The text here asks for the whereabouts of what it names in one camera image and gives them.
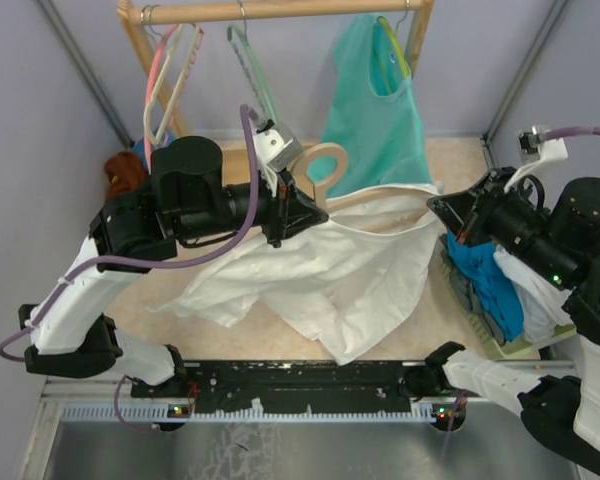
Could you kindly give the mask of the white t-shirt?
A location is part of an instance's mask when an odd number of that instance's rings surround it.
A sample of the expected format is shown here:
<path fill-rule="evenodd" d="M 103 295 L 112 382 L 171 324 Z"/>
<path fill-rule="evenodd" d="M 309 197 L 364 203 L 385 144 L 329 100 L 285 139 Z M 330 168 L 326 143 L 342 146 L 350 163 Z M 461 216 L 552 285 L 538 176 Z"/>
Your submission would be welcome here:
<path fill-rule="evenodd" d="M 416 309 L 442 232 L 427 206 L 438 192 L 387 184 L 331 198 L 326 222 L 278 248 L 261 234 L 243 240 L 159 309 L 231 327 L 261 302 L 347 364 Z"/>

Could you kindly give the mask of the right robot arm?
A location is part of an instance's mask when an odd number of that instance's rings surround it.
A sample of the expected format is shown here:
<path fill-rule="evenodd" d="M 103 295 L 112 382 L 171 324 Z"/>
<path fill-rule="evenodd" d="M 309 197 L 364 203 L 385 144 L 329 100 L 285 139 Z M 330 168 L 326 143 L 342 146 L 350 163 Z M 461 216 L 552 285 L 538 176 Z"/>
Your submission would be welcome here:
<path fill-rule="evenodd" d="M 543 447 L 600 477 L 600 178 L 569 181 L 552 208 L 534 175 L 493 169 L 428 208 L 463 246 L 494 243 L 566 293 L 582 352 L 575 376 L 522 374 L 447 342 L 425 360 L 441 396 L 475 393 L 518 417 Z"/>

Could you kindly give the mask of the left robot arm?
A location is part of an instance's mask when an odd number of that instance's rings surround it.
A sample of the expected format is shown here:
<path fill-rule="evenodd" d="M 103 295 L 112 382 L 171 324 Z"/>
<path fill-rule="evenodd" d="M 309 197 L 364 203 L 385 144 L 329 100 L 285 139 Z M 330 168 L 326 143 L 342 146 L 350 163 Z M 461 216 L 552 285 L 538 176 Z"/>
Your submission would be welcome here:
<path fill-rule="evenodd" d="M 104 314 L 109 304 L 151 270 L 178 268 L 178 247 L 221 242 L 193 259 L 200 265 L 226 254 L 252 227 L 278 248 L 328 218 L 288 170 L 270 188 L 252 158 L 250 182 L 225 186 L 222 164 L 214 141 L 182 137 L 154 152 L 152 172 L 139 187 L 105 203 L 65 278 L 43 303 L 19 310 L 21 326 L 31 330 L 28 372 L 70 379 L 117 372 L 169 397 L 186 389 L 177 349 L 119 330 Z"/>

